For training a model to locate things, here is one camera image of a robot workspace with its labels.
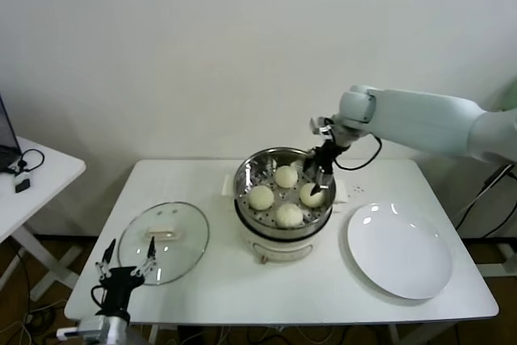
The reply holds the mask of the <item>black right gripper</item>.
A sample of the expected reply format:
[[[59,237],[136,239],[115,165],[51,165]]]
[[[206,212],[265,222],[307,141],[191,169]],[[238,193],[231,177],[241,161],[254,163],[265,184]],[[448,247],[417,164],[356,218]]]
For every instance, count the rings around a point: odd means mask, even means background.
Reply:
[[[314,178],[311,195],[316,195],[330,185],[330,175],[333,174],[334,160],[344,152],[344,148],[332,140],[325,140],[321,146],[308,151],[303,162],[303,173]]]

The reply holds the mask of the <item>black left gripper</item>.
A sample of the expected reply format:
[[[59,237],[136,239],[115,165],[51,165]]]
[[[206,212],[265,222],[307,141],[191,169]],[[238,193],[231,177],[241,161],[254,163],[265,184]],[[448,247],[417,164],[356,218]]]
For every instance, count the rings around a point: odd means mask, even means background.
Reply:
[[[132,291],[144,284],[144,279],[157,263],[155,238],[151,237],[146,257],[141,264],[136,267],[117,267],[110,270],[115,247],[116,240],[112,239],[102,259],[95,263],[100,286],[106,291],[106,296],[100,305],[100,315],[128,315]]]

